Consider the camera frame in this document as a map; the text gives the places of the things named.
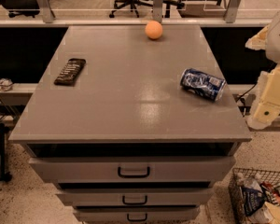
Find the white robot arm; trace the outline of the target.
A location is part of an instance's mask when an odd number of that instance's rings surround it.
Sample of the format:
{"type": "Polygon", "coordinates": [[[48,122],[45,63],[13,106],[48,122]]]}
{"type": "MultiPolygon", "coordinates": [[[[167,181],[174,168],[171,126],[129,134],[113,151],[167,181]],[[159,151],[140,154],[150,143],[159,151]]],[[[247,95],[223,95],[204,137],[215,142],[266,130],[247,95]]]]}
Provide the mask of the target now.
{"type": "Polygon", "coordinates": [[[280,115],[280,11],[270,24],[245,43],[249,49],[265,51],[266,57],[276,63],[271,72],[261,72],[257,82],[256,98],[252,103],[247,124],[262,130],[280,115]]]}

